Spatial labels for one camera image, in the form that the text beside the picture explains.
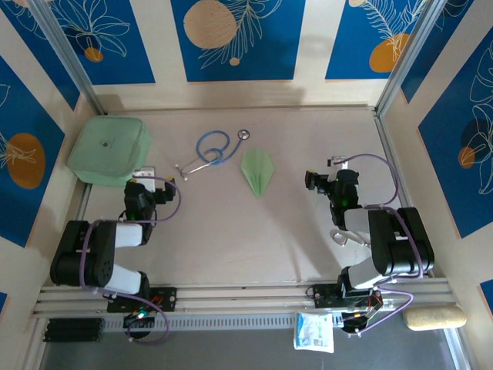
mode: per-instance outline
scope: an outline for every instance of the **stethoscope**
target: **stethoscope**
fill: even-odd
[[[354,241],[362,247],[371,247],[370,241],[366,240],[356,231],[342,231],[339,229],[332,229],[329,232],[330,238],[341,247],[345,247],[348,241]]]
[[[202,142],[207,137],[209,137],[211,135],[216,135],[216,134],[223,135],[226,138],[226,144],[224,144],[224,146],[222,148],[210,148],[210,149],[205,150],[204,152],[202,152],[200,150],[200,147],[202,145]],[[229,160],[234,155],[234,153],[236,153],[236,151],[240,147],[240,144],[244,140],[247,140],[249,137],[250,137],[250,131],[248,131],[247,129],[241,129],[240,131],[238,131],[238,143],[236,143],[236,146],[234,147],[234,149],[230,153],[230,155],[227,156],[227,157],[224,157],[224,151],[230,145],[230,141],[231,141],[230,140],[230,136],[227,133],[225,133],[224,131],[221,131],[219,129],[215,129],[213,131],[209,131],[208,133],[204,133],[200,137],[199,141],[197,141],[197,145],[195,147],[195,150],[196,150],[197,155],[199,156],[199,158],[197,158],[193,162],[188,163],[186,166],[184,166],[182,168],[179,168],[179,165],[175,164],[175,168],[178,170],[178,172],[181,175],[181,177],[183,178],[183,180],[187,181],[188,180],[188,175],[190,175],[191,173],[195,173],[195,172],[197,172],[197,171],[199,171],[199,170],[201,170],[203,168],[206,168],[208,166],[217,166],[217,165],[220,165],[220,164],[225,163],[227,160]],[[214,158],[208,160],[206,158],[206,155],[207,154],[211,154],[211,153],[215,154],[216,156]],[[199,160],[202,160],[203,162],[205,162],[205,164],[203,164],[202,166],[198,166],[198,167],[192,168],[191,170],[188,170],[188,167],[191,167],[195,162],[197,162]]]

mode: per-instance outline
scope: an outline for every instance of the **green lid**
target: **green lid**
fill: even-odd
[[[137,118],[96,116],[87,123],[75,143],[67,166],[74,172],[107,177],[130,175],[140,157],[140,139],[146,130]]]

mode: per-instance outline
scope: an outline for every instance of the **orange circle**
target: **orange circle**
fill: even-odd
[[[475,164],[475,152],[469,146],[465,146],[459,152],[459,164],[466,170]]]
[[[45,174],[45,151],[39,140],[30,133],[18,133],[7,144],[8,174],[23,189],[39,186]]]
[[[100,52],[98,49],[90,47],[87,48],[84,51],[84,55],[86,56],[87,59],[89,59],[91,62],[94,63],[99,63],[102,61],[102,52]]]
[[[378,44],[371,52],[370,68],[380,73],[391,72],[408,39],[407,33],[401,33]]]

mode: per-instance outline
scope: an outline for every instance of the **white table surface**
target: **white table surface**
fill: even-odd
[[[333,280],[342,267],[369,255],[361,246],[341,247],[330,239],[329,200],[308,191],[304,175],[306,170],[327,173],[327,158],[333,155],[383,156],[370,110],[190,110],[133,116],[151,132],[146,165],[155,166],[157,176],[174,176],[183,192],[179,213],[158,225],[146,246],[116,252],[116,263],[145,271],[151,284]],[[228,132],[231,150],[243,128],[251,136],[230,161],[183,181],[174,165],[197,157],[196,141],[204,133]],[[209,138],[203,148],[222,146],[222,140]],[[243,153],[254,147],[267,150],[276,167],[261,200],[240,169]],[[360,173],[361,204],[392,195],[391,175],[382,163],[358,159],[350,168]],[[175,206],[176,201],[158,206],[159,218]],[[115,219],[122,210],[122,187],[93,186],[85,219]]]

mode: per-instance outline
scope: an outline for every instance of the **floral wall print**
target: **floral wall print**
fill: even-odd
[[[408,103],[413,99],[414,94],[428,72],[430,72],[434,62],[438,59],[445,45],[447,45],[448,40],[452,37],[472,2],[473,0],[448,0],[445,4],[435,22],[434,28],[402,82],[402,92]]]
[[[189,82],[292,79],[304,1],[172,0]]]
[[[427,0],[347,0],[326,79],[386,79]]]
[[[45,35],[26,8],[25,2],[23,0],[0,0],[0,9],[53,81],[67,104],[74,109],[80,92],[46,41]]]
[[[40,44],[40,53],[50,48],[24,1],[0,2],[14,10],[15,21],[12,16],[9,18],[14,26],[16,22],[16,28],[28,31],[28,39],[37,38],[36,43],[44,41]],[[93,84],[155,82],[129,0],[51,0],[47,3]]]
[[[483,295],[485,296],[486,304],[493,315],[493,280],[482,282],[480,287]]]
[[[8,295],[0,291],[0,321],[2,320],[2,313],[7,303],[8,303]]]
[[[24,247],[64,133],[0,58],[0,237]]]
[[[493,29],[419,126],[462,237],[493,221]]]

